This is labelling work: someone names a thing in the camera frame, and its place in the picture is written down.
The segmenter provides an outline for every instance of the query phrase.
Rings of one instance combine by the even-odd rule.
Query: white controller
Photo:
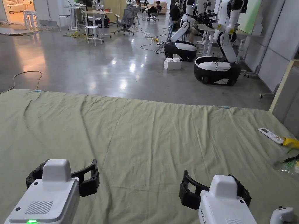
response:
[[[293,220],[293,208],[283,208],[280,206],[272,213],[270,224],[283,224],[283,222],[291,222]]]
[[[266,135],[267,137],[269,137],[270,139],[272,139],[277,144],[281,145],[283,143],[283,139],[281,139],[280,137],[278,137],[276,134],[270,132],[268,129],[266,129],[266,128],[260,128],[259,131],[261,133],[263,133],[264,135]]]

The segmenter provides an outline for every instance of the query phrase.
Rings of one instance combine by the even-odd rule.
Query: concrete floor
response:
[[[150,36],[164,34],[168,26],[166,16],[160,21],[140,21],[139,28]],[[116,30],[116,25],[105,29]],[[181,70],[165,70],[165,55],[143,50],[141,45],[152,41],[146,34],[135,30],[135,35],[116,33],[97,46],[63,37],[67,31],[54,29],[29,36],[0,38],[0,92],[13,86],[12,78],[23,71],[43,73],[38,89],[56,92],[96,94],[151,101],[220,105],[268,110],[272,98],[259,99],[268,92],[267,87],[255,78],[240,75],[233,86],[204,85],[193,74],[192,62],[183,62]],[[156,50],[153,45],[145,46]],[[18,89],[35,89],[38,73],[27,73],[15,78]]]

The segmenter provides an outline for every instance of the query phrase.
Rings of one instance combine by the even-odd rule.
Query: green cloth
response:
[[[259,224],[280,205],[299,216],[298,176],[271,164],[287,148],[258,129],[293,136],[267,111],[11,90],[0,95],[0,125],[0,223],[49,158],[68,159],[73,172],[98,161],[98,193],[80,199],[74,224],[199,224],[179,199],[184,170],[207,186],[234,175]]]

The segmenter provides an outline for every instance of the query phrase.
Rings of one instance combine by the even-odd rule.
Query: speaker grille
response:
[[[25,214],[47,214],[54,201],[32,201]]]
[[[244,224],[243,221],[237,219],[225,219],[227,224]]]

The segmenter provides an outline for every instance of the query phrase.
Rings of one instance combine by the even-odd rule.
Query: air conditioner remote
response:
[[[268,129],[266,129],[266,128],[260,128],[259,131],[261,133],[263,133],[264,135],[266,135],[267,137],[269,137],[270,139],[272,139],[277,144],[281,145],[283,143],[283,139],[281,139],[280,137],[278,137],[276,134],[270,132]]]

